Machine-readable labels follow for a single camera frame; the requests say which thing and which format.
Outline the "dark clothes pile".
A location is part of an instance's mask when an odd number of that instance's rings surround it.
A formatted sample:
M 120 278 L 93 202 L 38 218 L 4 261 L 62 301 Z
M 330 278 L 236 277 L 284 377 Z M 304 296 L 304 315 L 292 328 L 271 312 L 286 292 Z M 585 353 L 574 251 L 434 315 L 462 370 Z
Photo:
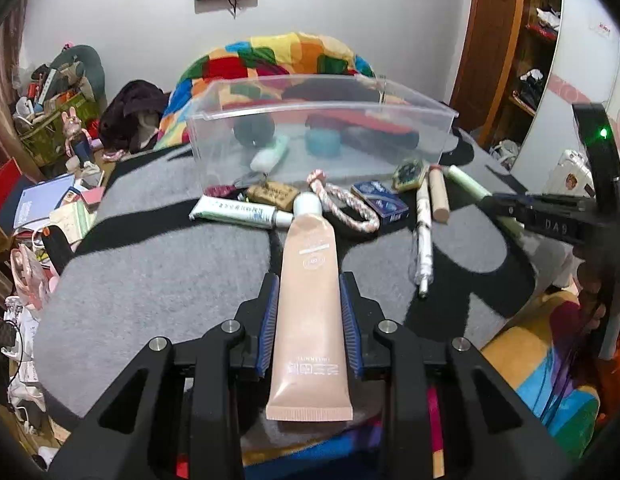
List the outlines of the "dark clothes pile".
M 169 96 L 148 81 L 128 82 L 100 118 L 98 135 L 104 149 L 131 154 L 151 150 L 158 140 Z

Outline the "grey neck pillow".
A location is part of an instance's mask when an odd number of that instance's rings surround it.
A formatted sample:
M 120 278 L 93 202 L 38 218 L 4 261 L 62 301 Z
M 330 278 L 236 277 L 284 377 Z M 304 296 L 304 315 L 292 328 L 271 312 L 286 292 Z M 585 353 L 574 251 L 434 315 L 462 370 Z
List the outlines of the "grey neck pillow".
M 60 52 L 51 62 L 56 74 L 78 89 L 88 100 L 101 101 L 105 96 L 105 73 L 101 58 L 90 46 L 77 44 Z

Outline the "black orange handheld tool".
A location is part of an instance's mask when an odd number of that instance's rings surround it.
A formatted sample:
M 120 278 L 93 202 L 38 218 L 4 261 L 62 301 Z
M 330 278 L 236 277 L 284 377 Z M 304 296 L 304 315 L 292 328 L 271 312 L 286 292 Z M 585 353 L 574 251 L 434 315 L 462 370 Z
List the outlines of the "black orange handheld tool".
M 74 256 L 65 233 L 59 226 L 52 224 L 42 230 L 41 240 L 56 273 L 62 275 Z

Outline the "green glass bottle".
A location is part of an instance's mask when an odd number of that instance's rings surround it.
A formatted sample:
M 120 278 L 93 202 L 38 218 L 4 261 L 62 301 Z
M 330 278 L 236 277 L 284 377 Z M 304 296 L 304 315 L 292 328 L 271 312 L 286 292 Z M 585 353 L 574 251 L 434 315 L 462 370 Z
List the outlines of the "green glass bottle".
M 275 132 L 275 124 L 269 114 L 240 116 L 234 119 L 235 139 L 245 148 L 263 148 L 268 145 Z

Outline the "teal tape roll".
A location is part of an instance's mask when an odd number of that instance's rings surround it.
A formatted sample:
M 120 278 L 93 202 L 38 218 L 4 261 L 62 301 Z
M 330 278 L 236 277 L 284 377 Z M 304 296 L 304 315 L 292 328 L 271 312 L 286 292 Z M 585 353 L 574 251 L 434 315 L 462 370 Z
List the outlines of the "teal tape roll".
M 342 136 L 334 129 L 311 128 L 304 134 L 304 145 L 312 156 L 335 158 L 342 149 Z

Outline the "blue card box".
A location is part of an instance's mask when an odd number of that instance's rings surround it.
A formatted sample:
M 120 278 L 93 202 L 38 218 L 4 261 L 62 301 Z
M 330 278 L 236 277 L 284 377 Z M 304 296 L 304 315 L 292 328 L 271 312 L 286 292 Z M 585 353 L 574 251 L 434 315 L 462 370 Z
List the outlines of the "blue card box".
M 399 197 L 398 194 L 386 188 L 382 182 L 368 180 L 353 183 L 350 191 L 358 196 L 374 211 L 382 226 L 402 221 L 409 217 L 409 206 Z

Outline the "colourful patchwork quilt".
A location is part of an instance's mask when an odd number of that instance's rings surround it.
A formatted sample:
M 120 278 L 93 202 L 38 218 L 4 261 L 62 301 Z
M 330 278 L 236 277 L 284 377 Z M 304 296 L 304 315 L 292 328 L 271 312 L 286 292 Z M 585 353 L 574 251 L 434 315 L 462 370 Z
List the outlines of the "colourful patchwork quilt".
M 368 61 L 330 36 L 304 32 L 257 36 L 209 51 L 182 73 L 162 114 L 156 150 L 190 142 L 191 100 L 219 79 L 288 75 L 361 75 L 373 78 Z

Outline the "grey black blanket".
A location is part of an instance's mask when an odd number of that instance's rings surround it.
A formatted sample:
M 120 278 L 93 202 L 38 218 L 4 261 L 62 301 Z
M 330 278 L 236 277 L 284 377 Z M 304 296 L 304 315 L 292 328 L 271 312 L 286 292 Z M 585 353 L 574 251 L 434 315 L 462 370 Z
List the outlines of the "grey black blanket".
M 188 146 L 120 162 L 34 341 L 48 414 L 74 428 L 144 344 L 203 336 L 268 274 L 280 280 L 280 304 L 313 306 L 349 272 L 386 318 L 413 333 L 483 346 L 564 278 L 572 252 L 512 234 L 459 185 L 448 194 L 450 219 L 432 228 L 434 279 L 420 295 L 412 223 L 368 237 L 337 232 L 331 249 L 300 249 L 277 230 L 192 219 L 202 189 Z

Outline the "mint green bottle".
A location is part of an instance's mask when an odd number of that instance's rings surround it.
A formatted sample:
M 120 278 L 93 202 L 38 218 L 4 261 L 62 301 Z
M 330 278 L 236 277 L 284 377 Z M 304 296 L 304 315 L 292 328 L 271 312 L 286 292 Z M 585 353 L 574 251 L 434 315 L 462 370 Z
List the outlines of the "mint green bottle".
M 272 141 L 255 154 L 249 164 L 250 170 L 257 174 L 270 174 L 286 156 L 289 137 L 275 136 Z

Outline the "beige wooden stick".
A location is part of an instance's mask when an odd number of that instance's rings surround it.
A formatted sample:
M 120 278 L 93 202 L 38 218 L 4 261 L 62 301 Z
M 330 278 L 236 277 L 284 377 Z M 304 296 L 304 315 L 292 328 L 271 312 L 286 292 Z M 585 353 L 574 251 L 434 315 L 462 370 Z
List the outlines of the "beige wooden stick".
M 432 218 L 438 223 L 447 223 L 450 218 L 450 205 L 444 173 L 439 166 L 429 168 L 428 185 Z

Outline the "white ointment tube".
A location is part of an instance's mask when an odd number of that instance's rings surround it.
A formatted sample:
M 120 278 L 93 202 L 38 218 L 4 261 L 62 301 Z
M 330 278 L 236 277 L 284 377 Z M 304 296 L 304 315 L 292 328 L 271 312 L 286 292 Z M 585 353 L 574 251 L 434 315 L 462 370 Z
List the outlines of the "white ointment tube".
M 192 221 L 212 220 L 260 229 L 288 229 L 294 215 L 278 210 L 275 206 L 204 195 L 190 211 L 188 218 Z

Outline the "green clutter basket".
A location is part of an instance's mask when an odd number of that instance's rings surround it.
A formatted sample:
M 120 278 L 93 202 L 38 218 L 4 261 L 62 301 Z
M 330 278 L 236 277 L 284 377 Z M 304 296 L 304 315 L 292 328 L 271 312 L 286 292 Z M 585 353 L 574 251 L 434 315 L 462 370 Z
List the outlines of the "green clutter basket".
M 53 113 L 41 116 L 30 126 L 24 122 L 20 126 L 16 126 L 22 146 L 38 167 L 52 165 L 53 162 L 66 154 L 62 113 L 68 113 L 71 107 L 76 110 L 76 114 L 82 120 L 83 125 L 101 115 L 100 104 L 90 101 L 83 94 L 78 93 L 67 102 L 56 107 Z

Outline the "wooden tag keychain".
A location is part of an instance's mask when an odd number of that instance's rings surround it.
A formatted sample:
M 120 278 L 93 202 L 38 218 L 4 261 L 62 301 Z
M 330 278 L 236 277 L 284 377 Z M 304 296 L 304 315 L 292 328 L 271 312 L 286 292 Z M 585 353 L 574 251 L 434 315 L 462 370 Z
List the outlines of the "wooden tag keychain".
M 298 188 L 275 181 L 264 181 L 251 185 L 246 192 L 246 196 L 251 202 L 269 205 L 286 212 L 293 211 L 294 200 L 299 194 Z

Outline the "clear plastic storage box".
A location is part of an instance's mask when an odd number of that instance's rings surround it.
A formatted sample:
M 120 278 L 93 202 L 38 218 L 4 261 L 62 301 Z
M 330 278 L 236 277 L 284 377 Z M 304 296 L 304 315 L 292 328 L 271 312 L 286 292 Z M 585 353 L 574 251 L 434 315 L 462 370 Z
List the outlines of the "clear plastic storage box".
M 214 81 L 188 109 L 203 188 L 264 181 L 304 188 L 389 180 L 407 162 L 436 164 L 456 110 L 402 84 L 365 76 L 287 75 Z

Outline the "pale green tube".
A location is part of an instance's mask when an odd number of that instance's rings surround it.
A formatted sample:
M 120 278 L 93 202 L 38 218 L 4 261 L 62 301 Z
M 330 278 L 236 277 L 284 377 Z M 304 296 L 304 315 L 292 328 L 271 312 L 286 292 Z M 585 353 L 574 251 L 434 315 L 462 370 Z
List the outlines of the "pale green tube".
M 493 194 L 490 191 L 457 166 L 452 165 L 448 167 L 444 170 L 444 174 L 450 181 L 459 185 L 465 192 L 470 194 L 477 205 L 484 198 L 493 198 Z M 515 219 L 498 216 L 495 212 L 487 212 L 487 216 L 499 222 L 502 228 L 510 232 L 511 236 L 516 240 L 522 235 L 524 227 Z

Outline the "blue book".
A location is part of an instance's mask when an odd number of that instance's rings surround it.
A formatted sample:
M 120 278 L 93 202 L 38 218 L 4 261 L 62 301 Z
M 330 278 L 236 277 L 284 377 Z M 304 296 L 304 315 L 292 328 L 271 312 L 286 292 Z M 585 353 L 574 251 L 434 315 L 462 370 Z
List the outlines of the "blue book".
M 75 177 L 72 174 L 64 174 L 25 188 L 16 208 L 13 229 L 48 218 L 74 183 Z

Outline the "wooden shelf unit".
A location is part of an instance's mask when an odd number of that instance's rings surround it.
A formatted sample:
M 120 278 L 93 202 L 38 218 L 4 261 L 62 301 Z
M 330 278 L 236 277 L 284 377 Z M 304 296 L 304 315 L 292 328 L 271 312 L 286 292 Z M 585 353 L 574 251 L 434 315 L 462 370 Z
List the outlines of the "wooden shelf unit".
M 514 0 L 506 57 L 478 142 L 522 145 L 531 130 L 554 61 L 563 0 Z

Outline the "wooden door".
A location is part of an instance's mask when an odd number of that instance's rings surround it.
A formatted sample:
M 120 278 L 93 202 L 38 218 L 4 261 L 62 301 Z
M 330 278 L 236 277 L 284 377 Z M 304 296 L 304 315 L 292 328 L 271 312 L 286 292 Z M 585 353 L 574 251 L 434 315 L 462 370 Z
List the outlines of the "wooden door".
M 490 131 L 512 66 L 524 0 L 470 0 L 451 106 L 466 131 Z

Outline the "beige cream tube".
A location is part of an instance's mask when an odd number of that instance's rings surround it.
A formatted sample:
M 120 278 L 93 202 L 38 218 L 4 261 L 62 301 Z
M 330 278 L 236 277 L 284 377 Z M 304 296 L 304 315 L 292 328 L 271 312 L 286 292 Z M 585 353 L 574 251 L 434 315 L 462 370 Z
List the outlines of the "beige cream tube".
M 299 194 L 283 249 L 266 417 L 276 422 L 353 418 L 336 240 L 316 194 Z

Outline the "rabbit figurine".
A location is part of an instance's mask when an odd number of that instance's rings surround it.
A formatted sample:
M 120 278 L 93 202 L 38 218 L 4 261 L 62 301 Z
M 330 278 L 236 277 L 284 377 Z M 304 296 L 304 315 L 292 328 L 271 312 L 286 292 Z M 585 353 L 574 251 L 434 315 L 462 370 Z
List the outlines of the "rabbit figurine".
M 66 155 L 69 158 L 75 157 L 81 168 L 86 166 L 87 162 L 93 164 L 94 156 L 89 135 L 83 128 L 75 107 L 71 106 L 63 111 L 62 121 Z

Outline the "red box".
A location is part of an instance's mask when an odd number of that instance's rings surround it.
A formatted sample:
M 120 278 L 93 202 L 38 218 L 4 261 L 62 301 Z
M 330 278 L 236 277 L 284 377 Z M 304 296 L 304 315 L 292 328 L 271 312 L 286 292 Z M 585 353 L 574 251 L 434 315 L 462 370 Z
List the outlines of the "red box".
M 21 176 L 22 170 L 14 158 L 0 168 L 0 210 Z

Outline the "striped curtain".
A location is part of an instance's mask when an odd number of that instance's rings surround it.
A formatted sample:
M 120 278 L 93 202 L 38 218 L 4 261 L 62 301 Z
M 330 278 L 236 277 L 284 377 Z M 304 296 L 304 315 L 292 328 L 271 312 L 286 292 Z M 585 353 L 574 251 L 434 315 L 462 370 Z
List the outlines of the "striped curtain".
M 15 99 L 12 70 L 19 62 L 27 2 L 18 0 L 0 25 L 0 168 L 15 159 L 23 174 L 39 181 L 41 171 L 20 142 L 10 111 L 10 104 Z

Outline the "white floral pen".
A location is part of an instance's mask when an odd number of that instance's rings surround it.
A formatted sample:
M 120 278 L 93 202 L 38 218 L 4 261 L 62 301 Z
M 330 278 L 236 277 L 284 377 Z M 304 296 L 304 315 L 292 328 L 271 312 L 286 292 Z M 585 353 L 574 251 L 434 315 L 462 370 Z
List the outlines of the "white floral pen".
M 427 181 L 424 181 L 416 193 L 416 286 L 418 294 L 424 298 L 428 295 L 434 277 L 434 260 L 432 260 L 432 210 Z

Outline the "red flat pouch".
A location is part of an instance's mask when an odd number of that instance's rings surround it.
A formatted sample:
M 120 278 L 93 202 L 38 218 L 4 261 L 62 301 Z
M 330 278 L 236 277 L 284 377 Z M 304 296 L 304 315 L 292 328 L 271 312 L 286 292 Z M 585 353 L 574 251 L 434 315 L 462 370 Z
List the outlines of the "red flat pouch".
M 372 133 L 380 138 L 380 142 L 388 141 L 391 146 L 406 150 L 415 150 L 420 142 L 417 131 L 356 110 L 319 110 L 308 115 L 306 126 L 313 129 L 332 129 L 339 133 L 348 130 L 357 130 L 361 134 Z

